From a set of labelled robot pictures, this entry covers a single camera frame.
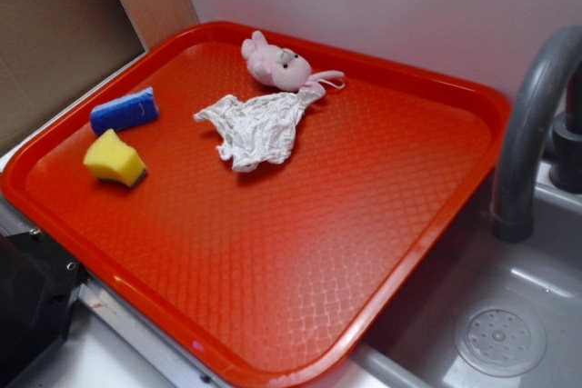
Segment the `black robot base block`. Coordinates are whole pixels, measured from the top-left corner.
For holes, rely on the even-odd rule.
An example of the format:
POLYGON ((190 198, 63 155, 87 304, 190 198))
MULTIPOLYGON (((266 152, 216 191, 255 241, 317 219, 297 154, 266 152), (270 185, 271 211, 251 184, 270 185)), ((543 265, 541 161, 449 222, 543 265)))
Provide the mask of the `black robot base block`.
POLYGON ((50 235, 1 237, 1 385, 12 387, 67 339, 84 267, 50 235))

